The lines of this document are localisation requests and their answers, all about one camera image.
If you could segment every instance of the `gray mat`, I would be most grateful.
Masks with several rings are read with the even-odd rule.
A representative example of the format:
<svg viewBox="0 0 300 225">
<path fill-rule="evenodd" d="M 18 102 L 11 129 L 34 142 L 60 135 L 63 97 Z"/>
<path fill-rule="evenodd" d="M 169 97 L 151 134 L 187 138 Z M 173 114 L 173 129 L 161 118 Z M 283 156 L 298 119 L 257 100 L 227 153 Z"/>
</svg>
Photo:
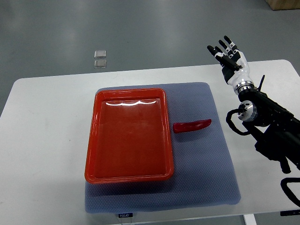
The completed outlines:
<svg viewBox="0 0 300 225">
<path fill-rule="evenodd" d="M 176 83 L 99 91 L 132 88 L 162 88 L 166 92 L 171 131 L 175 122 L 211 119 L 212 123 L 194 132 L 171 132 L 174 175 L 169 180 L 98 185 L 86 182 L 86 211 L 126 213 L 237 204 L 239 187 L 209 85 Z"/>
</svg>

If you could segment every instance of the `red chili pepper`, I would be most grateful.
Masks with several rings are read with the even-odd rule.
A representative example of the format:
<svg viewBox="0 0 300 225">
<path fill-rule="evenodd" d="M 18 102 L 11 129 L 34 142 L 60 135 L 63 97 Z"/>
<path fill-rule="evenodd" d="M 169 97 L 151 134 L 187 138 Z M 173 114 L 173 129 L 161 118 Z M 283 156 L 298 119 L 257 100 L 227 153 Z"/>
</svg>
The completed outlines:
<svg viewBox="0 0 300 225">
<path fill-rule="evenodd" d="M 197 120 L 189 123 L 173 123 L 174 133 L 190 132 L 195 130 L 201 130 L 208 127 L 211 124 L 211 119 Z"/>
</svg>

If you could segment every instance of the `gray floor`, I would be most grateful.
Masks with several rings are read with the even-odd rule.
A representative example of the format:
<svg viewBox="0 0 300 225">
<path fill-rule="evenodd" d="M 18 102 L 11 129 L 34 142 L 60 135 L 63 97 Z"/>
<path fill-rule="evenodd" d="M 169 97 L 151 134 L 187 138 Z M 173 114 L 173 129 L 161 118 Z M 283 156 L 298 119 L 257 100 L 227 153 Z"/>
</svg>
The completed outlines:
<svg viewBox="0 0 300 225">
<path fill-rule="evenodd" d="M 206 46 L 223 35 L 248 61 L 285 59 L 300 74 L 299 34 L 300 10 L 272 11 L 265 0 L 1 0 L 0 113 L 17 79 L 216 64 Z M 98 49 L 107 50 L 106 68 L 93 67 Z M 258 225 L 300 222 L 279 212 L 255 217 Z"/>
</svg>

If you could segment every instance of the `red tray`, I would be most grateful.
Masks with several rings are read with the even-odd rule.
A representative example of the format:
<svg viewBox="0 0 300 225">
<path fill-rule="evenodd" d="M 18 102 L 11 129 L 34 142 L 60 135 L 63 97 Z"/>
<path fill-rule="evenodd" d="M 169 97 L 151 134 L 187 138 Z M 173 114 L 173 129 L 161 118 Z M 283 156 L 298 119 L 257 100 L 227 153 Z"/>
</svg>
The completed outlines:
<svg viewBox="0 0 300 225">
<path fill-rule="evenodd" d="M 95 96 L 85 179 L 91 184 L 166 180 L 173 171 L 164 90 L 100 91 Z"/>
</svg>

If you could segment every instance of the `table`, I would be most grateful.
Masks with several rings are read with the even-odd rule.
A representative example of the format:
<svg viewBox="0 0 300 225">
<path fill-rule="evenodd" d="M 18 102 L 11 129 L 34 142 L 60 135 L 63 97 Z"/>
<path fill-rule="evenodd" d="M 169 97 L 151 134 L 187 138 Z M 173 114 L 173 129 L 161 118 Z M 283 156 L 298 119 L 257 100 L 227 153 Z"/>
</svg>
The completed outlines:
<svg viewBox="0 0 300 225">
<path fill-rule="evenodd" d="M 262 91 L 300 118 L 300 78 L 286 60 L 250 62 Z M 236 205 L 134 213 L 133 223 L 293 210 L 283 193 L 278 162 L 255 151 L 254 138 L 226 124 L 240 104 L 219 65 L 175 67 L 17 80 L 0 117 L 0 221 L 3 224 L 119 224 L 114 214 L 84 210 L 84 166 L 94 95 L 104 87 L 206 82 L 210 85 L 240 188 Z M 290 186 L 296 195 L 300 189 Z"/>
</svg>

